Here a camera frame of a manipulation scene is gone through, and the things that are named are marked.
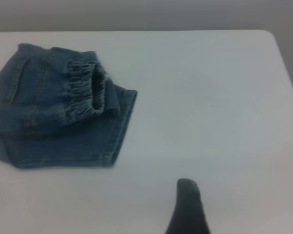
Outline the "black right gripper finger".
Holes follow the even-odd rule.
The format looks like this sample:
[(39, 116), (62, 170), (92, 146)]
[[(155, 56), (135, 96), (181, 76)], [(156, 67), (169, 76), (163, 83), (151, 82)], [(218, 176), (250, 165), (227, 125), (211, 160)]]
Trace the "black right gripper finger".
[(167, 234), (210, 234), (201, 194), (195, 181), (177, 181), (176, 204)]

